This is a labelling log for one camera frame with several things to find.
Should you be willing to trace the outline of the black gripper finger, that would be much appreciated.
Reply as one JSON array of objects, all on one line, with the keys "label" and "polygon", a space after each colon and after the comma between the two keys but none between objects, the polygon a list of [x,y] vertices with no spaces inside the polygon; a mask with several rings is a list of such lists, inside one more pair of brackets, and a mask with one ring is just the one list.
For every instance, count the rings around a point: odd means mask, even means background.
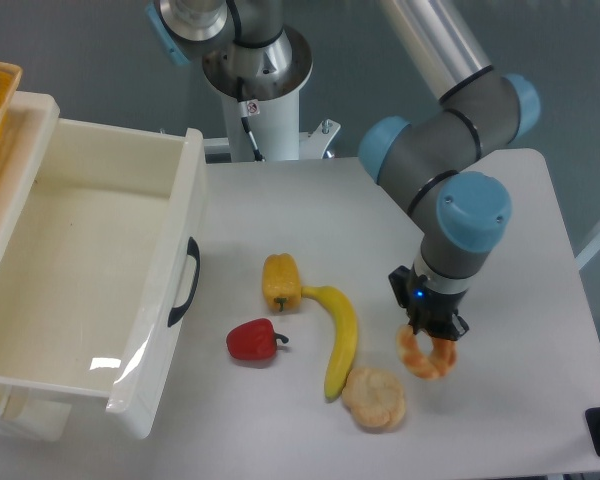
[{"label": "black gripper finger", "polygon": [[456,342],[469,331],[469,325],[457,314],[437,319],[429,324],[429,335],[433,338]]},{"label": "black gripper finger", "polygon": [[407,309],[407,316],[409,318],[408,324],[411,326],[414,335],[426,329],[428,323],[428,312],[426,309],[409,307]]}]

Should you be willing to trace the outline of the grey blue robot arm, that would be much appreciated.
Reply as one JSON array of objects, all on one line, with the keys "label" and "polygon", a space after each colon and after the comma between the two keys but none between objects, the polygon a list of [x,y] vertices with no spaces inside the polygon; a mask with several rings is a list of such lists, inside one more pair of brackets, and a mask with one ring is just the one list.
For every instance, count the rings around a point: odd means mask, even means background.
[{"label": "grey blue robot arm", "polygon": [[[381,5],[440,111],[411,125],[376,123],[358,157],[373,181],[423,232],[411,266],[389,277],[415,332],[455,341],[468,325],[458,307],[501,240],[511,200],[497,180],[469,168],[537,122],[540,100],[519,75],[502,76],[448,1]],[[146,9],[177,64],[200,59],[222,97],[235,162],[320,157],[330,124],[302,137],[297,107],[284,107],[310,76],[304,37],[283,22],[278,1],[152,1]]]}]

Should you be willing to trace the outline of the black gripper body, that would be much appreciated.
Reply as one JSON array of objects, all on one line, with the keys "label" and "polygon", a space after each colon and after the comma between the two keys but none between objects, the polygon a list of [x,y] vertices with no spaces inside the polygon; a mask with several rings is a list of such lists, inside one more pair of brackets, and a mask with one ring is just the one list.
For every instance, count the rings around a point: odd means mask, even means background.
[{"label": "black gripper body", "polygon": [[466,295],[460,293],[441,293],[430,288],[424,275],[417,275],[415,268],[399,266],[389,276],[389,282],[398,305],[406,311],[409,307],[420,307],[428,312],[429,324],[451,314],[459,315],[458,307]]}]

